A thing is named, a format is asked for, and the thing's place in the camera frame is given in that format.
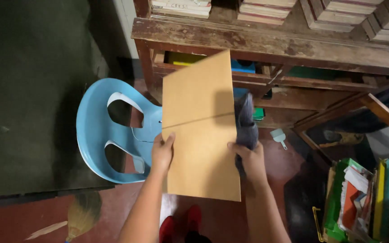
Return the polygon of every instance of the dustpan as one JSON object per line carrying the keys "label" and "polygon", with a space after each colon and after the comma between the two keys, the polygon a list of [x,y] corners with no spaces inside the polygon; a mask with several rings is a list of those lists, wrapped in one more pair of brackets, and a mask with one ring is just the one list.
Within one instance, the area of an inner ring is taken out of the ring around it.
{"label": "dustpan", "polygon": [[284,140],[286,139],[286,134],[284,134],[283,130],[281,128],[276,129],[274,131],[270,132],[271,136],[273,137],[274,141],[281,143],[284,150],[287,150],[286,145],[284,144]]}

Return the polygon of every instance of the hand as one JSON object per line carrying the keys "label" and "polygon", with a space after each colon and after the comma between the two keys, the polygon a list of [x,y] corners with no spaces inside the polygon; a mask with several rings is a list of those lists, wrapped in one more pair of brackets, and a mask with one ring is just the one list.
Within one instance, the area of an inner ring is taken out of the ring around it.
{"label": "hand", "polygon": [[238,154],[242,158],[242,166],[246,172],[247,179],[254,184],[267,182],[267,172],[265,171],[264,163],[264,147],[258,141],[254,151],[251,151],[245,146],[240,146],[235,143],[227,143],[230,151]]}
{"label": "hand", "polygon": [[173,157],[173,141],[175,141],[174,132],[169,135],[166,142],[163,141],[161,133],[154,138],[153,150],[151,151],[152,166],[150,174],[158,174],[162,177],[167,175]]}

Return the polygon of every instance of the paper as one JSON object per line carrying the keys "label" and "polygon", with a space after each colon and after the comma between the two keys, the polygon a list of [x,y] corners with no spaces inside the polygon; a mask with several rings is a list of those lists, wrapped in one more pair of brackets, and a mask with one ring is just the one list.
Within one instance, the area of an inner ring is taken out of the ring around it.
{"label": "paper", "polygon": [[229,50],[163,78],[162,127],[176,133],[165,192],[241,201]]}
{"label": "paper", "polygon": [[357,190],[367,194],[367,189],[369,188],[369,180],[367,178],[352,168],[346,168],[345,173],[345,180],[348,180]]}

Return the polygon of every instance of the red shoe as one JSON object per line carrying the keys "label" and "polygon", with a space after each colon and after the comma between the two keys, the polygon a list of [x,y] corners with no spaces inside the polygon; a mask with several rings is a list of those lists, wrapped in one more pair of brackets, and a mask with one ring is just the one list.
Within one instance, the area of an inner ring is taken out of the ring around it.
{"label": "red shoe", "polygon": [[201,208],[198,205],[193,205],[188,209],[188,221],[187,228],[188,231],[199,232],[202,223],[202,212]]}
{"label": "red shoe", "polygon": [[168,216],[163,221],[159,230],[159,243],[172,243],[175,222],[172,216]]}

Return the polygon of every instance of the blue plastic chair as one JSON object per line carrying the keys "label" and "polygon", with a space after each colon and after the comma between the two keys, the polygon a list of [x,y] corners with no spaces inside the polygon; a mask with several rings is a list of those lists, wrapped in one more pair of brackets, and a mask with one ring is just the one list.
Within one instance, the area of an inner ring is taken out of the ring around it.
{"label": "blue plastic chair", "polygon": [[[143,113],[143,127],[130,128],[111,120],[107,107],[121,99]],[[149,102],[127,83],[106,78],[89,87],[80,102],[76,118],[77,143],[82,158],[100,177],[115,183],[146,179],[151,168],[154,137],[162,130],[162,108]],[[105,156],[105,146],[114,144],[133,156],[137,173],[115,171]]]}

